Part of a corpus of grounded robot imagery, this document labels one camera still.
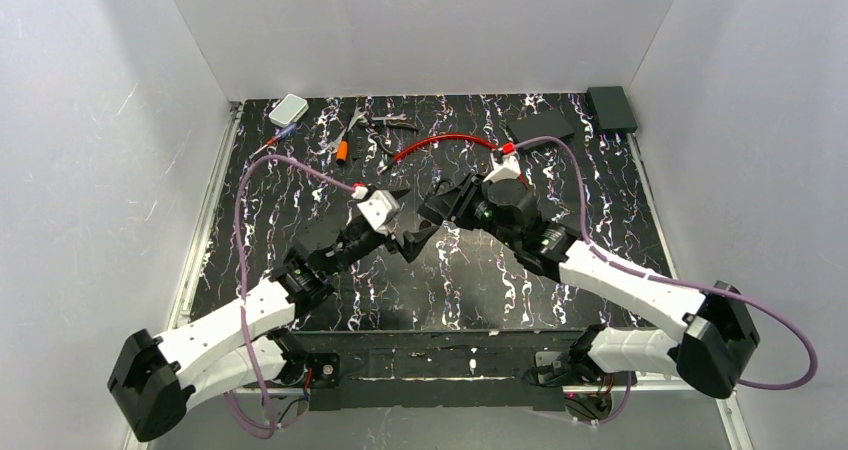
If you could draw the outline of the red cable lock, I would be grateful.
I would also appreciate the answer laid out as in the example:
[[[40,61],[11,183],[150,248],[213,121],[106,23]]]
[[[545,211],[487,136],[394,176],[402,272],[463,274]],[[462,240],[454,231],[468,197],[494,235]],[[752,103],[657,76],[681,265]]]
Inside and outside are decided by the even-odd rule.
[[[375,168],[374,182],[422,188],[440,179],[452,180],[462,171],[488,173],[507,155],[516,155],[512,142],[493,142],[481,136],[443,133],[414,141],[388,156]]]

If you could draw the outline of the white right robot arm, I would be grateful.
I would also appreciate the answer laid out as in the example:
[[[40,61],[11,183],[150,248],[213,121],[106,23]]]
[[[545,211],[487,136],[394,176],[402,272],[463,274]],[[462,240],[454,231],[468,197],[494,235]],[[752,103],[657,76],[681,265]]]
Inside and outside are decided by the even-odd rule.
[[[587,290],[652,324],[652,329],[588,329],[571,364],[598,373],[676,376],[716,399],[741,382],[760,337],[741,294],[727,286],[691,289],[605,251],[578,231],[543,217],[518,179],[469,175],[431,191],[418,208],[427,221],[482,230],[509,247],[529,272]]]

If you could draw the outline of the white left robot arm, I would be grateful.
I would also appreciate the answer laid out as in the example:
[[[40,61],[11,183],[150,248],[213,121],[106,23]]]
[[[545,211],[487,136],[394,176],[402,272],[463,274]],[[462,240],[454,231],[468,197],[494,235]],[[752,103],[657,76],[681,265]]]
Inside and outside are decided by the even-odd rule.
[[[414,261],[437,231],[420,223],[396,235],[389,227],[405,190],[368,190],[349,222],[336,216],[310,220],[295,234],[282,265],[245,297],[186,325],[151,335],[141,329],[126,338],[107,380],[132,433],[140,442],[173,429],[197,404],[252,384],[257,363],[266,379],[301,364],[275,331],[308,314],[335,289],[331,276],[380,247]]]

